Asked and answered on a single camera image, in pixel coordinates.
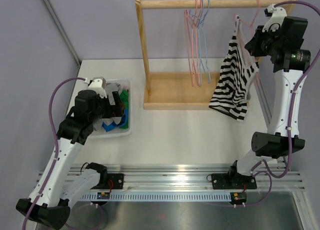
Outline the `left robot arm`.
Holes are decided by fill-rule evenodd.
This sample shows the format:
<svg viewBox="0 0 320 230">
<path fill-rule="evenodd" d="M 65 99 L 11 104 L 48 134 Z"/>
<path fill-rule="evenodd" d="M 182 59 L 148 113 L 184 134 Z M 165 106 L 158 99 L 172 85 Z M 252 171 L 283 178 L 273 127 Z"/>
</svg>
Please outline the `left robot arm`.
<svg viewBox="0 0 320 230">
<path fill-rule="evenodd" d="M 112 97 L 113 104 L 108 96 L 101 97 L 94 90 L 78 92 L 74 105 L 59 125 L 52 156 L 38 185 L 28 198 L 21 198 L 16 204 L 26 220 L 61 229 L 75 203 L 87 191 L 111 185 L 107 167 L 92 162 L 80 177 L 63 188 L 70 167 L 93 133 L 94 125 L 102 119 L 124 115 L 125 105 L 119 93 L 113 91 Z"/>
</svg>

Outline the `green tank top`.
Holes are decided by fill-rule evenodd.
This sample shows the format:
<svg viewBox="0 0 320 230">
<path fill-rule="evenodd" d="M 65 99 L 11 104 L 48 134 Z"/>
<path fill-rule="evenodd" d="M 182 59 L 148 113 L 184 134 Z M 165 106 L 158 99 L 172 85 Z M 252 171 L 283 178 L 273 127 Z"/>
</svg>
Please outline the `green tank top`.
<svg viewBox="0 0 320 230">
<path fill-rule="evenodd" d="M 128 90 L 123 90 L 122 93 L 120 94 L 120 99 L 125 106 L 124 115 L 120 122 L 121 129 L 128 129 L 129 127 L 129 109 L 130 109 L 129 96 L 130 95 Z"/>
</svg>

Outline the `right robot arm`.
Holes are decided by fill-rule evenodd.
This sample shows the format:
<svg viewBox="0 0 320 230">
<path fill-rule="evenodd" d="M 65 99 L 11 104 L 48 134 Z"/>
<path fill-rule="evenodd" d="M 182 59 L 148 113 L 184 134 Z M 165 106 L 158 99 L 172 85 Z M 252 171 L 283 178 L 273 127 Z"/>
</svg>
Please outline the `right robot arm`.
<svg viewBox="0 0 320 230">
<path fill-rule="evenodd" d="M 273 178 L 284 177 L 290 169 L 293 154 L 305 146 L 299 137 L 298 115 L 301 91 L 311 69 L 311 53 L 301 49 L 308 20 L 300 17 L 270 19 L 258 26 L 245 49 L 254 57 L 269 56 L 275 76 L 275 99 L 270 124 L 266 133 L 255 132 L 251 150 L 229 167 L 218 182 L 224 189 L 256 189 L 257 168 L 264 164 L 263 172 Z"/>
</svg>

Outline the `wooden clothes rack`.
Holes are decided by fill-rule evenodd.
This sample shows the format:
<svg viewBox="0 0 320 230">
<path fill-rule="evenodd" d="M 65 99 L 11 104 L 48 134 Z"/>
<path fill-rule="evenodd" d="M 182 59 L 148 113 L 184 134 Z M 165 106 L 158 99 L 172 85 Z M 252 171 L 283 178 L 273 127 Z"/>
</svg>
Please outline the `wooden clothes rack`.
<svg viewBox="0 0 320 230">
<path fill-rule="evenodd" d="M 258 8 L 297 0 L 204 0 L 209 9 Z M 199 9 L 200 0 L 135 0 L 145 72 L 145 110 L 208 110 L 216 83 L 192 86 L 186 72 L 150 72 L 143 10 Z"/>
</svg>

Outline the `black white striped top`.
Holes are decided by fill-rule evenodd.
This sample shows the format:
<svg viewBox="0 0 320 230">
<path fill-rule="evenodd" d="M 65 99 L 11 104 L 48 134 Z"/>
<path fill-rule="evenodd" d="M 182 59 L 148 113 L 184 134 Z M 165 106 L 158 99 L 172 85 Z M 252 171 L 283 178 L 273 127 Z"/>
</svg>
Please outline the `black white striped top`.
<svg viewBox="0 0 320 230">
<path fill-rule="evenodd" d="M 233 35 L 228 43 L 228 51 L 219 72 L 219 80 L 208 107 L 232 119 L 243 122 L 250 98 L 250 87 L 259 64 L 245 49 L 247 43 L 242 23 L 235 16 Z"/>
</svg>

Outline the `blue tank top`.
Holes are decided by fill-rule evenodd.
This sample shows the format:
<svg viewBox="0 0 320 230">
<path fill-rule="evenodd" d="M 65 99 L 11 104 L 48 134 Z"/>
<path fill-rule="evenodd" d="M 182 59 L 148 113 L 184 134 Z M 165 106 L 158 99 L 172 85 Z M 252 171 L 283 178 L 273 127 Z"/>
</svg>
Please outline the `blue tank top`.
<svg viewBox="0 0 320 230">
<path fill-rule="evenodd" d="M 124 115 L 122 116 L 119 124 L 116 124 L 114 121 L 110 125 L 107 125 L 105 123 L 102 124 L 102 128 L 106 132 L 113 131 L 116 128 L 127 129 L 128 127 L 129 127 L 129 110 L 127 108 L 124 110 Z"/>
</svg>

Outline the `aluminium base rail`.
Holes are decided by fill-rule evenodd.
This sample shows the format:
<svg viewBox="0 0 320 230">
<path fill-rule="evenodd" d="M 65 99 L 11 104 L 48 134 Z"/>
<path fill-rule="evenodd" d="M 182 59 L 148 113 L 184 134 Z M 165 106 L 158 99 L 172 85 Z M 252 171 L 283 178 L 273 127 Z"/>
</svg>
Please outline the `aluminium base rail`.
<svg viewBox="0 0 320 230">
<path fill-rule="evenodd" d="M 105 164 L 108 173 L 124 174 L 124 191 L 212 191 L 209 182 L 211 173 L 225 173 L 229 164 L 147 164 L 125 165 Z M 67 174 L 63 187 L 71 184 L 80 176 L 81 164 L 73 164 Z M 255 177 L 256 190 L 267 191 L 269 178 L 266 175 Z M 302 177 L 298 171 L 289 171 L 283 178 L 272 178 L 272 192 L 305 191 Z"/>
</svg>

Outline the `grey tank top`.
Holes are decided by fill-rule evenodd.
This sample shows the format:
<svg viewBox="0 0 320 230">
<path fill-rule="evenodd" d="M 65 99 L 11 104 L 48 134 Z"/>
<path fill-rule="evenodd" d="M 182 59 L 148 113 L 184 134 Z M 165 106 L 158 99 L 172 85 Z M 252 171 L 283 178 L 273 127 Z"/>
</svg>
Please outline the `grey tank top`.
<svg viewBox="0 0 320 230">
<path fill-rule="evenodd" d="M 110 101 L 111 104 L 114 104 L 114 99 L 113 99 L 113 96 L 112 96 L 112 92 L 113 91 L 118 91 L 118 93 L 120 95 L 122 93 L 122 91 L 123 91 L 122 86 L 120 84 L 118 84 L 118 83 L 107 83 L 104 89 L 106 91 L 107 96 L 109 97 L 109 101 Z M 103 128 L 102 128 L 102 124 L 103 123 L 105 123 L 107 125 L 110 125 L 114 121 L 116 124 L 119 124 L 120 121 L 121 121 L 121 118 L 122 117 L 113 117 L 113 118 L 110 118 L 110 119 L 99 120 L 97 123 L 94 124 L 93 128 L 94 128 L 95 131 L 103 130 Z"/>
</svg>

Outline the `clear plastic basket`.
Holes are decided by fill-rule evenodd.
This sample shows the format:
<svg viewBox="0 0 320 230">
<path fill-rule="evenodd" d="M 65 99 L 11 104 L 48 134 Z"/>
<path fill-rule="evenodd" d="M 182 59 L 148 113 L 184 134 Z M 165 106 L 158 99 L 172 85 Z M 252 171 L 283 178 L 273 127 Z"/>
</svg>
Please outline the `clear plastic basket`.
<svg viewBox="0 0 320 230">
<path fill-rule="evenodd" d="M 106 132 L 104 129 L 99 131 L 93 131 L 93 133 L 88 137 L 88 139 L 102 139 L 102 138 L 111 138 L 111 137 L 121 137 L 126 136 L 131 133 L 131 109 L 132 109 L 132 93 L 131 93 L 131 81 L 129 79 L 111 79 L 106 80 L 107 83 L 118 83 L 122 86 L 122 90 L 129 91 L 129 121 L 128 129 L 116 128 L 113 131 Z"/>
</svg>

